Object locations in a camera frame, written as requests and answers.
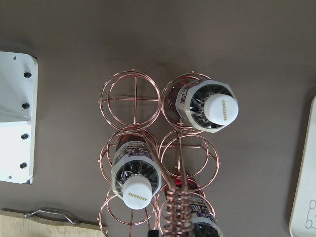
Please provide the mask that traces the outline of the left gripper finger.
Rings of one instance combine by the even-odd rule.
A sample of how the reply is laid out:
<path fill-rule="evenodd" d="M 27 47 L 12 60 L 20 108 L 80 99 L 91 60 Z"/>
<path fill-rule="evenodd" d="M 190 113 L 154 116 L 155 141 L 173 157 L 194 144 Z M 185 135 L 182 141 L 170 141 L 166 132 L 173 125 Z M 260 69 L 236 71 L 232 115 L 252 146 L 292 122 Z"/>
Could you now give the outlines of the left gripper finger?
<path fill-rule="evenodd" d="M 147 237 L 159 237 L 159 230 L 149 230 Z"/>

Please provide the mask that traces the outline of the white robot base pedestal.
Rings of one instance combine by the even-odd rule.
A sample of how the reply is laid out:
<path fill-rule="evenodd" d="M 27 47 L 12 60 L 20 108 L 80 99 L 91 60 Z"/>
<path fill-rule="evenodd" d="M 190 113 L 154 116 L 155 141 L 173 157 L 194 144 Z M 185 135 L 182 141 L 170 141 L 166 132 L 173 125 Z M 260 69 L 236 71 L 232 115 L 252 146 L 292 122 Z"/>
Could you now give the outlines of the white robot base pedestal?
<path fill-rule="evenodd" d="M 0 53 L 0 179 L 31 184 L 34 173 L 38 61 Z"/>

